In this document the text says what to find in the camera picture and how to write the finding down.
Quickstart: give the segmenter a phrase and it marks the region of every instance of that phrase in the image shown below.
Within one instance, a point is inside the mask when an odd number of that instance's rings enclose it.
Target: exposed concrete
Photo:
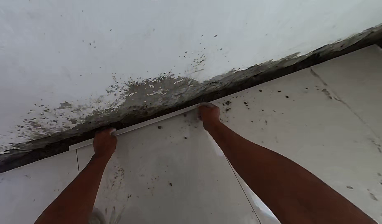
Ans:
[[[113,74],[114,84],[106,89],[115,99],[109,106],[111,109],[100,109],[102,97],[80,106],[63,102],[59,108],[49,109],[39,105],[43,109],[40,113],[42,117],[24,120],[24,124],[18,126],[21,134],[36,140],[12,145],[7,148],[8,153],[0,154],[0,172],[67,151],[69,145],[92,138],[99,128],[113,126],[121,129],[187,106],[212,101],[377,43],[380,38],[382,24],[303,56],[298,57],[298,53],[294,53],[245,70],[234,68],[203,83],[189,78],[175,78],[170,71],[156,79],[127,83],[117,80]],[[194,60],[196,71],[204,59],[202,56]],[[66,130],[60,128],[57,133],[58,121],[51,118],[63,116],[63,110],[84,116],[80,119],[67,117],[67,121],[75,126]]]

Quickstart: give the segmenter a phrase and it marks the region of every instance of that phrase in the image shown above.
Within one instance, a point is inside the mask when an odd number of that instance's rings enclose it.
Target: dirt speck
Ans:
[[[321,90],[330,100],[332,99],[331,94],[326,89]]]
[[[377,198],[376,198],[376,196],[375,196],[374,194],[369,193],[369,196],[370,196],[370,198],[371,198],[372,200],[377,201]]]

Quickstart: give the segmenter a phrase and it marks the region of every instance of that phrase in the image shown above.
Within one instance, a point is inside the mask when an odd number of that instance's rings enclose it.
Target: dark stain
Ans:
[[[65,108],[70,108],[70,107],[72,107],[72,104],[65,101],[64,103],[60,104],[59,109],[65,109]]]
[[[77,124],[78,123],[75,119],[69,119],[69,121],[71,122],[71,124]]]
[[[370,198],[371,198],[371,199],[373,199],[373,200],[377,201],[377,198],[376,198],[376,196],[375,196],[374,194],[372,194],[372,193],[369,193],[369,196],[370,196]]]
[[[332,99],[331,94],[326,89],[321,90],[330,100]]]

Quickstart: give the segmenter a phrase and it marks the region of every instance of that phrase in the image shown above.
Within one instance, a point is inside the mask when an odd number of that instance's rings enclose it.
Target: white wall tile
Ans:
[[[382,49],[372,45],[312,69],[382,141]],[[372,143],[382,151],[382,142]]]
[[[214,103],[228,127],[302,165],[382,222],[382,153],[372,143],[379,140],[310,69]],[[260,220],[268,218],[270,223],[265,208],[241,183],[249,200],[256,201],[253,205]]]
[[[78,175],[76,151],[0,173],[0,224],[32,224]]]
[[[219,150],[195,111],[119,135],[95,207],[107,222],[258,223]],[[78,149],[80,169],[92,155]]]

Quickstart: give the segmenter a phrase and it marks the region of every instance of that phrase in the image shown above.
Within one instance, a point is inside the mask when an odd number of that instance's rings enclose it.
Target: person's right hand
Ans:
[[[198,106],[198,116],[206,124],[220,123],[220,108],[211,103],[202,103]]]
[[[111,158],[118,142],[115,135],[112,135],[114,131],[116,131],[115,128],[108,128],[103,131],[96,132],[93,140],[95,158]]]

